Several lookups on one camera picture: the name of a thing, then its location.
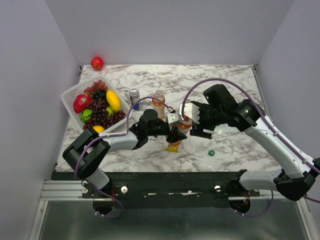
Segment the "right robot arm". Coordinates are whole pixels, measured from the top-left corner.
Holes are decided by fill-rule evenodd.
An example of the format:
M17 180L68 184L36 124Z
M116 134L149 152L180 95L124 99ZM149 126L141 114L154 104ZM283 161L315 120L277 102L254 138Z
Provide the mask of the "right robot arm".
M230 183L230 191L241 196L247 191L277 191L298 201L311 189L320 174L320 160L296 147L273 125L265 112L249 98L236 102L223 84L205 90L206 103L192 101L192 136L211 139L209 133L228 125L251 137L280 165L275 171L244 171Z

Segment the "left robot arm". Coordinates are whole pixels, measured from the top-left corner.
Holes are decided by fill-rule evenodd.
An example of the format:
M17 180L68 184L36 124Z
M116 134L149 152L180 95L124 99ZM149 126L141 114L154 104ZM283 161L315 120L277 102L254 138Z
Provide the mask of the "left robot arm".
M167 116L168 120L163 121L158 118L155 110L147 109L127 133L99 136L96 130L88 128L64 150L62 157L74 170L76 178L91 183L94 186L93 191L99 197L107 197L111 191L111 180L99 168L106 154L120 150L137 150L148 142L149 137L166 136L168 143L187 138L178 130L178 124L184 118L175 110Z

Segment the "orange bottle front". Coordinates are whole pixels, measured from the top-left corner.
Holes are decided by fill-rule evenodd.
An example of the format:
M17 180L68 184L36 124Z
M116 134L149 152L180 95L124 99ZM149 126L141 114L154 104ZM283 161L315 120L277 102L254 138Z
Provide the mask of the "orange bottle front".
M184 120L178 124L178 131L186 136L192 125L193 121L190 118L188 120Z

